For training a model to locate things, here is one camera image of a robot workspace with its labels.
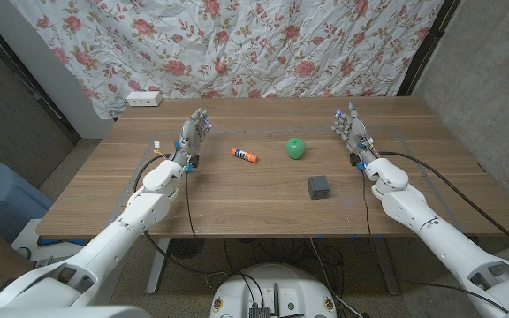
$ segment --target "green apple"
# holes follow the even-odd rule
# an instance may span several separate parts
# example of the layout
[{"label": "green apple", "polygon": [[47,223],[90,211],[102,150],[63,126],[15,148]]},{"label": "green apple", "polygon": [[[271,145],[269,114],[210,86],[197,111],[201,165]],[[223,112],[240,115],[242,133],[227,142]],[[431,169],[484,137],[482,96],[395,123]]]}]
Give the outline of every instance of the green apple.
[{"label": "green apple", "polygon": [[292,138],[286,142],[286,150],[292,159],[299,159],[306,150],[306,143],[300,138]]}]

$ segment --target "glue stick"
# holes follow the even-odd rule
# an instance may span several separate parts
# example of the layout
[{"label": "glue stick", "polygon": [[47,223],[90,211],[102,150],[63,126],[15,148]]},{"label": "glue stick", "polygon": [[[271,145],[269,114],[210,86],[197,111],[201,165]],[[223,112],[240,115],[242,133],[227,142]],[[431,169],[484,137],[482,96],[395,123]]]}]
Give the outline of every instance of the glue stick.
[{"label": "glue stick", "polygon": [[233,148],[231,149],[231,154],[251,163],[256,163],[258,161],[258,155],[249,154],[241,149]]}]

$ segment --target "wall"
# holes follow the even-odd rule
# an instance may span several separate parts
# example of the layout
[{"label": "wall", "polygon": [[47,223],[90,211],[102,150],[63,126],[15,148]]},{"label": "wall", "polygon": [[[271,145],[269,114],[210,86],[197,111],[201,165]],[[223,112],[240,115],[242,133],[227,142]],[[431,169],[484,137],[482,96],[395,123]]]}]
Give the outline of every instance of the wall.
[{"label": "wall", "polygon": [[8,0],[0,1],[0,34],[82,138],[102,138],[113,120],[94,112],[80,84]]},{"label": "wall", "polygon": [[509,195],[509,1],[462,1],[413,95]]}]

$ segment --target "electrical outlet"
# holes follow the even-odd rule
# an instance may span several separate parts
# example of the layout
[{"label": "electrical outlet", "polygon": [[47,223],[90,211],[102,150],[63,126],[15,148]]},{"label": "electrical outlet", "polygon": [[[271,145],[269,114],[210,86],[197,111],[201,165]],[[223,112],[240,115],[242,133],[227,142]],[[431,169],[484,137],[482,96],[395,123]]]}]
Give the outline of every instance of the electrical outlet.
[{"label": "electrical outlet", "polygon": [[127,96],[129,106],[158,106],[162,99],[160,92],[131,92]]}]

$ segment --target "table top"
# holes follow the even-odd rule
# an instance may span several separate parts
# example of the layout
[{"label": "table top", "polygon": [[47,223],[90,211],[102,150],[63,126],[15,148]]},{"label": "table top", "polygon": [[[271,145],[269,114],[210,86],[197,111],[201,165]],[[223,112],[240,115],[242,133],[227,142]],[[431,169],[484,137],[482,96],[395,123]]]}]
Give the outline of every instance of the table top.
[{"label": "table top", "polygon": [[[185,119],[202,107],[214,130],[203,143],[200,166],[188,175],[190,213],[199,237],[354,237],[368,235],[362,175],[349,163],[344,142],[330,130],[335,110],[358,109],[383,151],[414,155],[439,170],[466,196],[509,230],[509,198],[451,132],[417,98],[277,98],[164,100],[159,107],[129,108],[87,159],[37,227],[43,237],[93,237],[120,214],[136,171],[154,140],[170,153]],[[298,137],[307,148],[290,159],[285,144]],[[259,156],[250,163],[232,156],[240,148]],[[466,234],[501,232],[430,171],[406,158],[389,159],[407,172],[428,204]],[[151,164],[146,170],[156,166]],[[330,196],[310,200],[308,177],[325,175]],[[374,234],[411,236],[391,220],[366,180]],[[151,235],[192,236],[186,183]]]}]

